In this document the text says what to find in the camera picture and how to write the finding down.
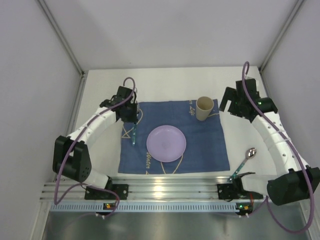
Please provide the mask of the beige paper cup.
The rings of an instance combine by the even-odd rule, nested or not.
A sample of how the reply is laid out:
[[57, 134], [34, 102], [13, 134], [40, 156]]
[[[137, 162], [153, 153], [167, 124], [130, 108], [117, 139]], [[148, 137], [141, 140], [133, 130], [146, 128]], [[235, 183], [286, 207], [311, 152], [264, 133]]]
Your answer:
[[207, 96], [202, 96], [196, 100], [196, 119], [205, 121], [214, 108], [214, 101]]

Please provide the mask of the spoon with teal handle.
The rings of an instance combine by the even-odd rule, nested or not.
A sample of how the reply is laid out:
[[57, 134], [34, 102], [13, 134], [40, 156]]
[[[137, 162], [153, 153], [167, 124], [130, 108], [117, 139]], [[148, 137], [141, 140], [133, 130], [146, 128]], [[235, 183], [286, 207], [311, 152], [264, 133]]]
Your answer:
[[252, 147], [250, 149], [248, 149], [245, 153], [245, 158], [244, 160], [241, 162], [241, 164], [237, 167], [237, 169], [233, 172], [233, 174], [228, 178], [227, 182], [231, 183], [235, 177], [238, 175], [238, 173], [240, 172], [240, 170], [244, 167], [244, 165], [246, 164], [246, 162], [252, 158], [255, 157], [257, 153], [257, 149], [255, 147]]

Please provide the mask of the lilac plastic plate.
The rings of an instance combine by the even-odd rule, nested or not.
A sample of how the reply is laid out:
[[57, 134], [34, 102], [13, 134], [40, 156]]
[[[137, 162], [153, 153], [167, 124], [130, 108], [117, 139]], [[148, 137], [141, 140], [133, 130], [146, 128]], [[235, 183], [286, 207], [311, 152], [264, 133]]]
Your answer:
[[185, 135], [172, 125], [156, 127], [146, 139], [148, 153], [161, 163], [171, 163], [178, 160], [184, 154], [186, 147]]

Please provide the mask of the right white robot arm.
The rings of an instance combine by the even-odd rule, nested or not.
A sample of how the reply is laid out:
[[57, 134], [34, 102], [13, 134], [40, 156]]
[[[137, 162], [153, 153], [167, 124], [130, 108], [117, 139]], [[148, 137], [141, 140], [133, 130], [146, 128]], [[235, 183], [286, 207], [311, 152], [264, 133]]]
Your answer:
[[230, 102], [231, 115], [250, 121], [263, 139], [276, 169], [276, 175], [242, 173], [236, 176], [232, 182], [237, 190], [268, 196], [277, 206], [309, 199], [303, 171], [315, 191], [320, 183], [320, 169], [310, 167], [301, 156], [296, 157], [275, 103], [269, 97], [260, 97], [254, 78], [236, 81], [235, 85], [225, 89], [219, 110], [223, 112]]

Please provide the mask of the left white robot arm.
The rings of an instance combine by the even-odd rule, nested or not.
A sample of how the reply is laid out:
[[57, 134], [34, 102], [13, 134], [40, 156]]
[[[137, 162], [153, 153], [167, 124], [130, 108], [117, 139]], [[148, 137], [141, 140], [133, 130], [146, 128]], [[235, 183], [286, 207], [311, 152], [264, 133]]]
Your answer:
[[54, 143], [53, 171], [79, 183], [106, 189], [112, 182], [104, 173], [95, 170], [89, 150], [111, 125], [121, 120], [124, 123], [138, 122], [137, 94], [125, 86], [102, 101], [95, 113], [68, 136], [59, 136]]

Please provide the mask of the blue embroidered cloth placemat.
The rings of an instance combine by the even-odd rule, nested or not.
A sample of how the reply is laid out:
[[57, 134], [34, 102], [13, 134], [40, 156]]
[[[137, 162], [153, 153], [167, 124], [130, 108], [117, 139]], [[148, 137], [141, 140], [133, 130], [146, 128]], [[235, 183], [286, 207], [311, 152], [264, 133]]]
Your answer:
[[[121, 174], [162, 175], [223, 172], [230, 170], [217, 100], [208, 118], [196, 118], [196, 101], [141, 102], [136, 142], [132, 145], [133, 124], [124, 123], [118, 172]], [[173, 162], [159, 162], [148, 153], [150, 132], [163, 125], [174, 126], [186, 138], [183, 155]]]

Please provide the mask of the fork with teal handle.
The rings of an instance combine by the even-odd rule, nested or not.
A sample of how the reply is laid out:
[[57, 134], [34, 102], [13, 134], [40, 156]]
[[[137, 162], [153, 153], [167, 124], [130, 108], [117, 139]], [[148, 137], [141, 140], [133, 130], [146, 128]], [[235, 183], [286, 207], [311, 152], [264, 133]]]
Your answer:
[[132, 136], [131, 136], [133, 146], [136, 145], [136, 131], [137, 131], [137, 123], [134, 123], [132, 128]]

